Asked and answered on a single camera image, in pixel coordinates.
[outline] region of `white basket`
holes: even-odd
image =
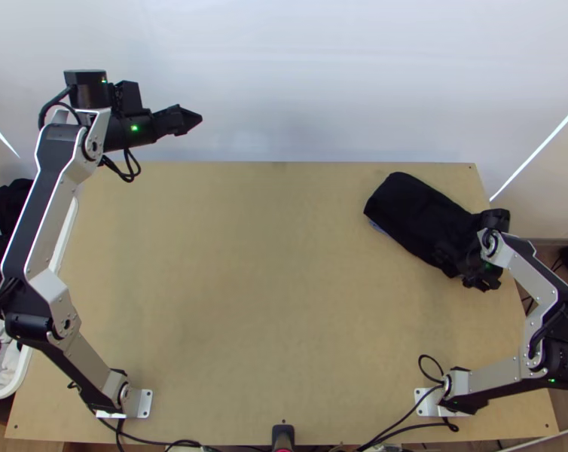
[[[54,273],[58,273],[58,271],[60,271],[60,265],[63,261],[66,244],[69,242],[72,225],[73,223],[75,223],[75,217],[77,216],[78,208],[79,203],[77,201],[77,198],[73,198],[71,206],[69,207],[69,213],[66,215],[63,228],[60,231],[56,249],[54,250],[52,259],[50,260],[50,269]],[[14,394],[20,387],[23,380],[25,379],[26,369],[29,367],[29,361],[31,360],[32,352],[33,350],[31,349],[31,347],[23,345],[23,348],[20,351],[20,357],[18,358],[18,365],[14,373],[14,378],[6,386],[0,388],[0,399],[5,399],[6,397]]]

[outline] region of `wooden tabletop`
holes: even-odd
[[[286,420],[298,444],[363,443],[445,369],[514,354],[524,313],[512,278],[466,289],[376,232],[365,201],[404,171],[472,212],[488,202],[472,164],[144,163],[125,184],[86,182],[61,277],[81,330],[113,368],[154,390],[143,438],[268,444]],[[69,379],[35,353],[7,436],[113,442]],[[406,424],[432,422],[412,416]],[[550,435],[546,390],[494,400],[396,441]]]

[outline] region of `wooden floor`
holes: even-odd
[[[554,263],[558,255],[558,247],[556,246],[538,246],[537,256],[550,266]],[[568,283],[568,272],[565,268],[559,269],[557,274]],[[519,287],[521,297],[526,297],[526,292]],[[524,302],[525,309],[529,301]],[[554,406],[554,412],[558,421],[558,427],[561,431],[568,429],[568,391],[560,391],[551,389],[550,396]],[[63,444],[48,441],[23,441],[17,439],[5,439],[5,428],[0,425],[0,452],[118,452],[116,445],[113,444]],[[429,443],[429,444],[404,444],[408,450],[419,452],[421,450],[430,450],[432,452],[494,452],[507,447],[512,447],[533,438],[525,438],[522,440],[501,440],[498,441],[472,441],[472,442],[455,442],[455,443]],[[144,445],[126,445],[125,450],[131,452],[160,452],[164,450],[160,446],[144,446]],[[220,449],[223,452],[250,452],[250,449],[244,447],[227,447]],[[303,447],[299,452],[327,452],[329,447]],[[553,438],[539,444],[521,449],[522,452],[568,452],[568,434],[559,438]]]

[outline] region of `white backdrop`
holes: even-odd
[[[568,0],[3,0],[24,160],[63,69],[204,116],[142,159],[476,162],[492,194],[568,113]]]

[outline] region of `black wire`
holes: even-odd
[[[415,429],[425,429],[427,427],[447,427],[449,430],[451,430],[454,433],[458,432],[460,430],[460,428],[456,424],[452,424],[451,422],[449,422],[449,420],[446,417],[444,417],[443,422],[415,424],[413,426],[407,426],[407,427],[403,427],[402,429],[395,430],[394,432],[391,432],[388,435],[385,435],[382,438],[380,438],[379,442],[386,441],[387,439],[392,438],[393,436],[396,436],[399,433],[403,433],[403,432],[407,432],[409,430],[415,430]]]
[[[142,167],[139,165],[138,160],[133,156],[133,154],[131,153],[131,151],[129,150],[129,148],[125,148],[123,150],[123,156],[125,157],[125,164],[127,165],[127,169],[129,170],[128,173],[123,173],[119,167],[117,166],[117,164],[112,161],[112,159],[106,155],[102,156],[102,159],[100,159],[100,164],[98,166],[106,166],[107,168],[109,168],[113,173],[115,173],[117,176],[119,176],[121,178],[121,180],[127,182],[127,183],[131,183],[133,182],[133,180],[140,175],[140,173],[142,172]],[[133,163],[136,165],[136,169],[134,170],[133,167],[131,166],[131,161],[133,160]]]
[[[267,450],[265,449],[261,449],[260,447],[255,447],[255,446],[238,446],[238,447],[245,447],[247,449],[253,449],[253,450],[258,450],[258,452],[267,452]]]
[[[56,96],[54,96],[52,99],[47,101],[46,104],[43,107],[41,107],[41,110],[39,111],[39,116],[37,118],[37,127],[38,127],[39,130],[44,128],[45,115],[47,115],[47,112],[50,111],[50,108],[57,105],[57,103],[63,97],[65,97],[67,94],[69,94],[71,92],[71,89],[72,89],[72,87],[70,87],[70,86],[66,87],[64,90],[60,91]]]
[[[70,383],[69,386],[68,386],[69,389],[74,388],[74,387],[77,387],[77,385],[74,385],[73,383]],[[88,409],[91,411],[91,414],[96,416],[96,414],[90,408],[88,408]],[[171,445],[176,445],[175,443],[182,443],[183,444],[185,442],[186,443],[185,445],[188,446],[188,447],[202,447],[201,443],[199,443],[198,441],[193,441],[191,439],[179,439],[177,441],[169,443],[169,442],[165,442],[165,441],[151,441],[151,440],[148,440],[148,439],[138,438],[136,436],[130,435],[129,433],[125,433],[123,431],[123,425],[125,424],[125,419],[119,419],[119,422],[118,422],[116,427],[110,425],[108,422],[106,422],[101,417],[97,417],[97,420],[99,420],[104,425],[104,427],[107,427],[108,429],[117,433],[118,436],[123,436],[125,438],[128,438],[132,441],[135,441],[135,442],[138,442],[138,443],[141,443],[141,444],[149,444],[151,446],[171,446]],[[119,447],[120,443],[121,443],[120,441],[117,441],[117,447]]]
[[[426,378],[428,378],[429,380],[431,380],[434,383],[439,383],[439,384],[443,384],[443,380],[439,380],[437,378],[432,377],[431,375],[427,374],[426,371],[423,369],[422,367],[422,360],[428,358],[430,359],[432,362],[435,363],[435,365],[438,367],[439,371],[441,372],[441,376],[443,377],[444,373],[443,373],[443,368],[441,367],[441,365],[437,362],[436,359],[434,359],[432,356],[430,355],[420,355],[418,357],[418,367],[420,368],[420,372],[422,372],[422,375],[424,375]]]
[[[428,391],[425,392],[425,394],[420,397],[420,400],[418,400],[418,402],[397,422],[395,422],[394,424],[392,424],[391,426],[387,427],[386,429],[384,429],[382,432],[378,433],[378,435],[374,436],[370,441],[368,441],[367,443],[359,446],[356,450],[358,452],[363,452],[364,450],[372,447],[373,445],[377,444],[377,443],[381,443],[383,441],[382,436],[389,432],[391,429],[394,429],[395,427],[397,427],[400,423],[402,423],[404,420],[408,419],[409,416],[412,415],[412,413],[418,408],[418,406],[420,406],[420,404],[422,403],[422,401],[424,399],[426,399],[426,397],[430,396],[430,394],[432,394],[434,391],[436,391],[437,389],[442,388],[443,385],[437,385],[432,387],[431,389],[429,389]]]
[[[119,419],[117,422],[117,428],[115,429],[115,442],[117,443],[117,448],[119,452],[125,452],[123,446],[121,445],[121,439],[119,438],[121,431],[123,430],[123,424],[125,423],[125,419]]]

